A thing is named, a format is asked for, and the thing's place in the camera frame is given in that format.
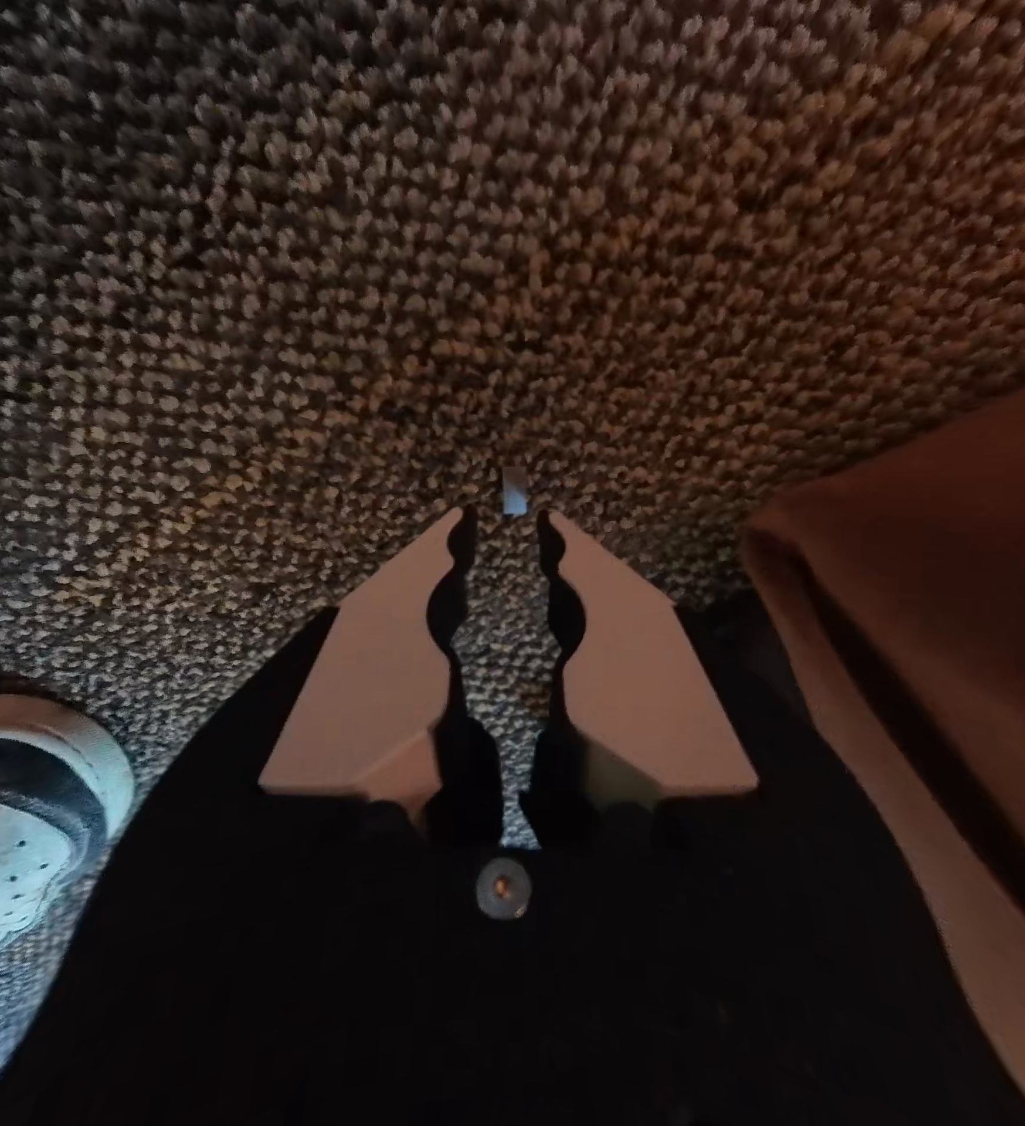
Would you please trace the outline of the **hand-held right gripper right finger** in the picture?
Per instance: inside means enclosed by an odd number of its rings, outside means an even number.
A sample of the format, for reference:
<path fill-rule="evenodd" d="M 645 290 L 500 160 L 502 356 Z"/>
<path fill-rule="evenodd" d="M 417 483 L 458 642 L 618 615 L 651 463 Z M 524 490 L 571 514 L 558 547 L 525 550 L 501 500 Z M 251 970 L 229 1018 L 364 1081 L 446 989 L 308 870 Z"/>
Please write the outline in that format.
<path fill-rule="evenodd" d="M 674 601 L 565 515 L 541 513 L 553 717 L 590 803 L 740 797 L 759 776 Z"/>

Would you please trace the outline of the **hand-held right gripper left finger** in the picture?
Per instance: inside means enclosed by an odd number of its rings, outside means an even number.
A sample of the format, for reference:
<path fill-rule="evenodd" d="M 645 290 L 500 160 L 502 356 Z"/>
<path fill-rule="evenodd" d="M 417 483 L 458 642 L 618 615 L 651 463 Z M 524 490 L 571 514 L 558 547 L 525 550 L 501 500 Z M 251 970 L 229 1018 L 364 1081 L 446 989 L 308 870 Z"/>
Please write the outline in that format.
<path fill-rule="evenodd" d="M 390 802 L 413 821 L 443 788 L 476 515 L 456 507 L 340 604 L 259 775 L 283 797 Z"/>

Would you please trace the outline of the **white sneaker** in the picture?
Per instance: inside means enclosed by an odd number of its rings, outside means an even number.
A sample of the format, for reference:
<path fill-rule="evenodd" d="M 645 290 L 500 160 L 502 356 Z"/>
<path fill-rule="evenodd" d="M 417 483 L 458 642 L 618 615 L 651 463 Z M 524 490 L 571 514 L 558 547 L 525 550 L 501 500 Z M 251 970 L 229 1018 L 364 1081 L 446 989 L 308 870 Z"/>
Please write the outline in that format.
<path fill-rule="evenodd" d="M 57 701 L 0 694 L 0 950 L 105 856 L 135 797 L 107 729 Z"/>

